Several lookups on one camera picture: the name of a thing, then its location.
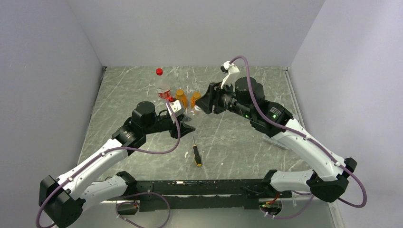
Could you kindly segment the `orange juice bottle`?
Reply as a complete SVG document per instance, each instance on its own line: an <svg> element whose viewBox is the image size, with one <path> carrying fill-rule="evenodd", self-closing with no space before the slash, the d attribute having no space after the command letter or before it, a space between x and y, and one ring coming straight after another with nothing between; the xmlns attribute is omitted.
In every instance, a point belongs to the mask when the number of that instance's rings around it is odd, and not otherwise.
<svg viewBox="0 0 403 228"><path fill-rule="evenodd" d="M194 108L195 102L196 102L197 100L198 100L198 99L194 99L194 98L191 97L191 108Z"/></svg>
<svg viewBox="0 0 403 228"><path fill-rule="evenodd" d="M185 109L187 108L188 102L187 102L187 97L186 97L185 93L184 93L184 96L182 96L182 97L176 97L175 96L175 98L182 103L182 105L184 106Z"/></svg>

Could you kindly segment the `clear red-label bottle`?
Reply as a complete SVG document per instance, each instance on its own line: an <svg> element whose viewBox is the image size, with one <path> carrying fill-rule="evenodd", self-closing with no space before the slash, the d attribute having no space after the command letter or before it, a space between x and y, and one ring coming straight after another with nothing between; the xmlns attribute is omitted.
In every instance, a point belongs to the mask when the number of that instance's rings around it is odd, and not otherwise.
<svg viewBox="0 0 403 228"><path fill-rule="evenodd" d="M171 96L170 83L164 72L161 76L156 75L155 88L160 98L166 99Z"/></svg>

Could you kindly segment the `red bottle cap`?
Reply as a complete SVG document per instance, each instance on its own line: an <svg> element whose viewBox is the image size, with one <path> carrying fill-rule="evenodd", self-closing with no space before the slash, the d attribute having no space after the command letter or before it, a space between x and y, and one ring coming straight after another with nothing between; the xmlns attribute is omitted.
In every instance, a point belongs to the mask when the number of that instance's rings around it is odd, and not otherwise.
<svg viewBox="0 0 403 228"><path fill-rule="evenodd" d="M161 69L161 68L158 68L158 69L156 69L156 74L158 75L158 76L161 76L162 74L163 74L163 70Z"/></svg>

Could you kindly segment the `white blue bottle cap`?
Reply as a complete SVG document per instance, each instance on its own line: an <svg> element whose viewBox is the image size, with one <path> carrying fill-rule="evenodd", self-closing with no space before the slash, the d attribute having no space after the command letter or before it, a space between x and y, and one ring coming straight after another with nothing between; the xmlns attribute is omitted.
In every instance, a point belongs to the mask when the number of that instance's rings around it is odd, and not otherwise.
<svg viewBox="0 0 403 228"><path fill-rule="evenodd" d="M202 109L200 107L198 107L197 105L194 106L194 111L195 112L202 112Z"/></svg>

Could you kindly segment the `orange bottle cap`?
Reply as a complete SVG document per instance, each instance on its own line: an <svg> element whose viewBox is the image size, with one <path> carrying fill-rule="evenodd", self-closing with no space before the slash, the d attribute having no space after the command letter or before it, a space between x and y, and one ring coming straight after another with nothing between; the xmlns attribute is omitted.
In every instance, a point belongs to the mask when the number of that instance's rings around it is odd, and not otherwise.
<svg viewBox="0 0 403 228"><path fill-rule="evenodd" d="M175 96L176 96L176 97L182 97L182 96L184 96L184 91L183 91L182 89L176 90Z"/></svg>
<svg viewBox="0 0 403 228"><path fill-rule="evenodd" d="M194 98L194 99L199 99L200 97L201 97L200 92L194 92L192 95L192 98Z"/></svg>

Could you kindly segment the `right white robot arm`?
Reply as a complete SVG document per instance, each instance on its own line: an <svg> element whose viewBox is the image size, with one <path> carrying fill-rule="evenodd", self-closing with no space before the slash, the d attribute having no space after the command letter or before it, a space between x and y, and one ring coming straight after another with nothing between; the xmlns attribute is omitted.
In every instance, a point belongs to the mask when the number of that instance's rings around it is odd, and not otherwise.
<svg viewBox="0 0 403 228"><path fill-rule="evenodd" d="M262 192L267 197L289 190L310 192L325 202L339 199L349 184L348 177L354 172L357 162L353 158L325 153L324 146L313 143L313 137L289 110L265 99L262 84L251 78L251 87L262 113L275 125L262 118L254 107L246 77L238 79L230 87L221 88L220 83L210 83L205 95L195 104L206 114L229 111L248 119L255 130L292 150L311 167L306 171L294 172L269 170L261 182Z"/></svg>

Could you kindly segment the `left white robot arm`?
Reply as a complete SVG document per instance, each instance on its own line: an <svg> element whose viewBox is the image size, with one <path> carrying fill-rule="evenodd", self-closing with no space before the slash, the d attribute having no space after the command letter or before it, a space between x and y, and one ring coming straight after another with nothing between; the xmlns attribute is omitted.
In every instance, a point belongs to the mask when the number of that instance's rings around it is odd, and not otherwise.
<svg viewBox="0 0 403 228"><path fill-rule="evenodd" d="M104 200L121 196L126 200L133 198L137 180L125 171L97 184L94 181L133 152L141 152L148 134L168 131L179 142L181 137L195 131L184 123L184 107L180 101L167 100L166 107L165 115L157 115L152 102L138 103L132 115L98 151L57 178L45 177L39 188L36 227L41 227L42 212L53 221L53 226L66 228L84 211Z"/></svg>

